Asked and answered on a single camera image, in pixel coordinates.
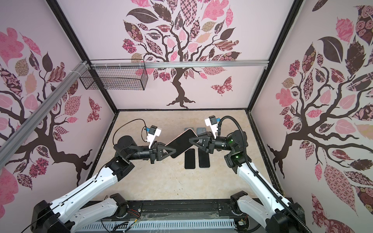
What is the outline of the light blue phone case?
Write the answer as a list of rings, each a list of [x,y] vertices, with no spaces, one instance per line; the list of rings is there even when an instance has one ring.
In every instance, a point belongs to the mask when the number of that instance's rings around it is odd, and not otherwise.
[[[198,127],[197,128],[197,136],[206,136],[207,129],[205,127]]]

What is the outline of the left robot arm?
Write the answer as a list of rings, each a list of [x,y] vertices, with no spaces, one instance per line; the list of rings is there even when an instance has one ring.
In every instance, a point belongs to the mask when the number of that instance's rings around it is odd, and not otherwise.
[[[33,233],[75,233],[102,218],[126,215],[128,202],[120,195],[85,207],[105,189],[118,183],[135,167],[132,160],[161,161],[176,153],[176,149],[155,142],[151,147],[138,146],[131,136],[121,137],[114,145],[115,156],[89,180],[62,197],[48,203],[41,201],[33,210]]]

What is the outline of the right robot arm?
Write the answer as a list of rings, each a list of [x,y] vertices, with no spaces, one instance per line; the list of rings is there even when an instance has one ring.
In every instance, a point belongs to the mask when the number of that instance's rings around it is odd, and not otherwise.
[[[214,136],[211,132],[192,137],[189,142],[212,154],[215,150],[229,153],[224,160],[235,174],[242,178],[255,193],[258,201],[247,194],[234,198],[236,211],[248,215],[267,233],[308,233],[302,207],[281,195],[258,171],[245,153],[246,134],[236,130],[228,136]]]

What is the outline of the black smartphone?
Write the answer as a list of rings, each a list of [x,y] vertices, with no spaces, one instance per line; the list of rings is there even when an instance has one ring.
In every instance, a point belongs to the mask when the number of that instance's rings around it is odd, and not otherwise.
[[[209,154],[201,149],[198,149],[199,168],[209,168]]]

